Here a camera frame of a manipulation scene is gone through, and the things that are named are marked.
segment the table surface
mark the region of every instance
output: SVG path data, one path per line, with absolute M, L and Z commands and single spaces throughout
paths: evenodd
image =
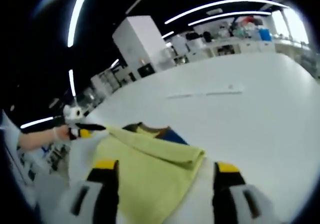
M 238 94 L 221 92 L 233 85 Z M 168 96 L 190 94 L 168 99 Z M 294 218 L 319 177 L 320 85 L 289 57 L 275 53 L 221 56 L 157 73 L 116 91 L 87 120 L 123 127 L 170 126 L 208 159 L 166 223 L 212 223 L 213 162 L 233 163 L 247 183 L 274 203 L 282 221 Z M 90 170 L 99 140 L 78 140 L 70 152 L 74 183 Z

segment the human hand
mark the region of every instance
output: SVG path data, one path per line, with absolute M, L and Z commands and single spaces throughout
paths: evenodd
M 70 140 L 69 127 L 67 125 L 56 127 L 55 131 L 60 140 Z

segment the human arm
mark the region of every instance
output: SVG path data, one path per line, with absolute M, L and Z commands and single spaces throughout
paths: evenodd
M 18 145 L 24 150 L 31 151 L 56 141 L 57 139 L 70 140 L 68 126 L 62 125 L 60 127 L 56 127 L 55 131 L 56 135 L 54 129 L 28 134 L 22 133 L 19 136 Z

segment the towel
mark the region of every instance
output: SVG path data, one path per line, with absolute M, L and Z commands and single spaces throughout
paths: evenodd
M 119 208 L 131 223 L 162 223 L 179 205 L 204 159 L 201 149 L 108 127 L 93 164 L 119 160 Z

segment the black ceiling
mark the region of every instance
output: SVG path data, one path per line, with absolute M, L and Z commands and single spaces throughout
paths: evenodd
M 56 0 L 35 18 L 40 0 L 8 0 L 6 18 L 6 105 L 15 104 L 19 124 L 48 116 L 48 104 L 69 88 L 68 70 L 74 70 L 80 91 L 94 74 L 121 59 L 112 34 L 136 0 L 85 0 L 77 23 L 74 46 L 67 48 L 67 33 L 76 0 Z M 142 0 L 129 16 L 151 15 L 160 32 L 185 31 L 188 23 L 206 17 L 197 11 L 168 25 L 184 11 L 219 0 Z M 256 11 L 263 4 L 223 5 L 224 13 Z

